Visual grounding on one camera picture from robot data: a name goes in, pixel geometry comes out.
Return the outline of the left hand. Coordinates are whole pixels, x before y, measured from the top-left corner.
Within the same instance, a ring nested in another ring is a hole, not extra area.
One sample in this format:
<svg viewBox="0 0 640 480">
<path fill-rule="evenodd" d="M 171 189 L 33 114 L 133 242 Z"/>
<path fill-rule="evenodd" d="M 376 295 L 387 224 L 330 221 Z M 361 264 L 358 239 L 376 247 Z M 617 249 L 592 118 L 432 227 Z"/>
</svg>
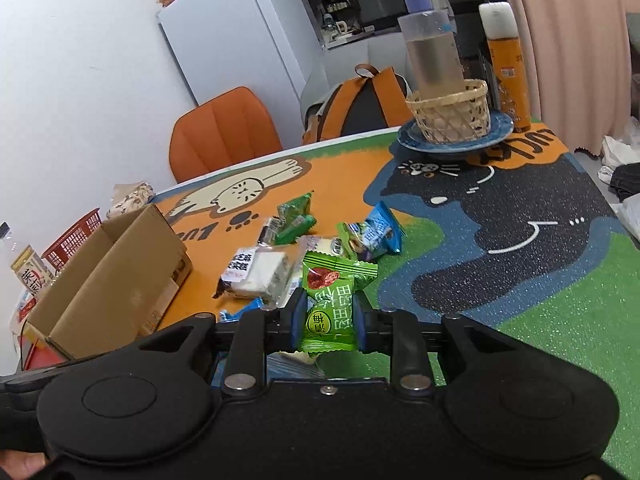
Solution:
<svg viewBox="0 0 640 480">
<path fill-rule="evenodd" d="M 23 480 L 32 478 L 47 466 L 47 457 L 43 453 L 2 450 L 0 467 L 2 479 Z"/>
</svg>

